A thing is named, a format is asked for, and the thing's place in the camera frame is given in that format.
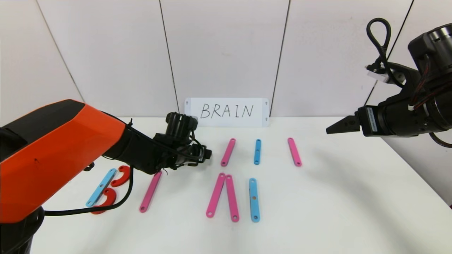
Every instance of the red curved piece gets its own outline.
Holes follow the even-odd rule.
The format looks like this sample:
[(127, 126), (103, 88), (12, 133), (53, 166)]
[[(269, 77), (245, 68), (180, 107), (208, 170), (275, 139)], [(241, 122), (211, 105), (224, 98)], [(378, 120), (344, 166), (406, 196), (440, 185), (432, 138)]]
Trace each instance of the red curved piece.
[(111, 182), (112, 187), (121, 186), (129, 180), (130, 168), (128, 166), (120, 166), (118, 170), (123, 173), (122, 177), (120, 179), (113, 180)]
[[(116, 201), (116, 192), (112, 188), (105, 188), (104, 192), (102, 192), (105, 196), (107, 196), (107, 200), (102, 205), (94, 206), (94, 207), (104, 207), (111, 206)], [(92, 214), (101, 214), (104, 211), (91, 212)]]

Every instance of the tabletop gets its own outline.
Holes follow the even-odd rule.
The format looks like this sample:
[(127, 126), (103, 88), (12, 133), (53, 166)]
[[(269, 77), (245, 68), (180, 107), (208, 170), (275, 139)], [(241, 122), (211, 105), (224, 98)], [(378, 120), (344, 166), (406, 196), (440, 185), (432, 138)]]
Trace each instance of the tabletop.
[[(326, 135), (325, 128), (339, 119), (271, 118), (267, 128), (200, 127), (196, 139), (213, 151), (212, 158), (164, 173), (147, 212), (139, 207), (152, 175), (135, 170), (132, 193), (122, 206), (99, 215), (46, 217), (31, 253), (450, 253), (452, 210), (381, 138)], [(133, 122), (150, 137), (166, 130), (164, 118)], [(302, 167), (294, 165), (289, 137)], [(221, 167), (231, 138), (234, 150)], [(259, 165), (256, 139), (262, 141)], [(121, 165), (97, 159), (44, 209), (85, 207), (107, 171)], [(238, 222), (231, 221), (225, 187), (215, 216), (206, 217), (221, 172), (233, 177)], [(258, 182), (257, 223), (250, 218), (250, 178)], [(117, 200), (127, 185), (115, 188)]]

